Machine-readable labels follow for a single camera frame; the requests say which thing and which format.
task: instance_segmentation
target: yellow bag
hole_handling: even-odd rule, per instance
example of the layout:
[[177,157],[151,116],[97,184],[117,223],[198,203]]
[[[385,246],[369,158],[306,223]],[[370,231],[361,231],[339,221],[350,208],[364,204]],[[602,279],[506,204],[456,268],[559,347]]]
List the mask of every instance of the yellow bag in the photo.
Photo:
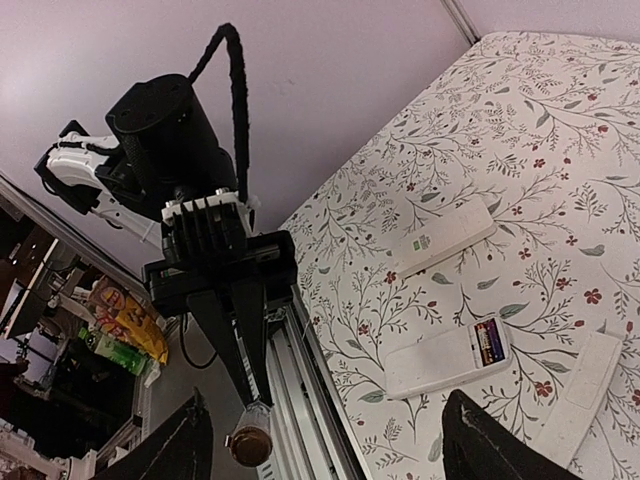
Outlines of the yellow bag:
[[142,307],[122,286],[102,277],[91,291],[89,303],[106,332],[147,352],[163,365],[167,363],[169,347],[155,323],[154,312]]

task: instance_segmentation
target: sticker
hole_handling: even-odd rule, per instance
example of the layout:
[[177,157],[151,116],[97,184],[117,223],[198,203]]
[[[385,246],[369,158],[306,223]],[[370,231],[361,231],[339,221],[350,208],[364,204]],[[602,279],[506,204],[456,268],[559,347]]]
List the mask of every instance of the sticker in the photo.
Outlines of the sticker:
[[496,320],[492,318],[486,322],[477,323],[473,328],[480,345],[482,365],[486,367],[504,360],[504,348]]
[[431,237],[428,235],[420,235],[417,240],[413,241],[413,251],[426,250],[431,245]]

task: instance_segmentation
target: wall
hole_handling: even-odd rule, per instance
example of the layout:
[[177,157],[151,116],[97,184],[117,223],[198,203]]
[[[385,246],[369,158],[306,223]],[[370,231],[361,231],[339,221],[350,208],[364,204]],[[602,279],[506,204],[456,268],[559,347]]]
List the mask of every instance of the wall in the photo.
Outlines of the wall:
[[[188,73],[230,21],[245,47],[258,227],[277,228],[466,49],[439,0],[5,2],[0,19],[0,170],[138,272],[157,252],[48,196],[32,167],[76,118],[104,114],[136,81]],[[228,63],[196,84],[228,149]]]
[[459,0],[480,35],[501,30],[577,33],[640,42],[637,0]]

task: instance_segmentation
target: white table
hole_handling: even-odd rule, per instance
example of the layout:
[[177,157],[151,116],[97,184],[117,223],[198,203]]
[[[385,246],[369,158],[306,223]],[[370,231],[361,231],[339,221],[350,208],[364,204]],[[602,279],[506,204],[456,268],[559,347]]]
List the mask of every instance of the white table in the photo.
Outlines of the white table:
[[[490,312],[510,326],[513,364],[463,389],[525,442],[548,417],[587,331],[624,340],[571,470],[594,480],[640,474],[639,81],[638,45],[489,35],[284,225],[375,478],[444,477],[448,392],[387,400],[385,355]],[[482,197],[498,232],[399,281],[390,246],[471,196]]]

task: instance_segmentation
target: black wire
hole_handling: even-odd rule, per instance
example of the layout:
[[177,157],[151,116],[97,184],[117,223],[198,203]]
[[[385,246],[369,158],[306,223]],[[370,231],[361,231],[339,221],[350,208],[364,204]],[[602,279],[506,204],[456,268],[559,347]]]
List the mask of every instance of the black wire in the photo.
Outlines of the black wire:
[[40,177],[40,182],[42,183],[42,188],[44,188],[49,195],[53,195],[54,197],[58,196],[56,191],[53,190],[47,182],[45,182],[44,178]]
[[209,368],[213,364],[213,362],[216,361],[216,358],[218,358],[218,352],[214,352],[214,354],[211,356],[211,359],[207,363],[204,363],[202,365],[198,365],[193,360],[191,360],[191,357],[189,357],[189,354],[187,353],[187,347],[184,343],[184,331],[187,328],[187,321],[187,315],[182,315],[182,318],[180,319],[180,326],[178,327],[178,329],[180,330],[180,348],[182,349],[182,355],[184,356],[184,359],[187,361],[187,363],[197,370],[204,370],[206,368]]
[[233,144],[236,156],[236,175],[238,177],[238,198],[246,203],[249,198],[249,105],[247,102],[247,75],[244,67],[244,54],[240,35],[230,23],[220,25],[198,61],[196,68],[189,74],[193,84],[204,71],[213,57],[222,39],[227,40],[229,54],[229,76],[231,77],[231,111],[233,113]]
[[95,152],[98,155],[102,155],[108,157],[109,155],[115,155],[122,151],[122,146],[118,145],[114,148],[105,148],[100,145],[94,145],[92,143],[84,143],[84,142],[56,142],[53,144],[53,148],[56,147],[64,147],[64,148],[83,148],[87,149],[90,152]]

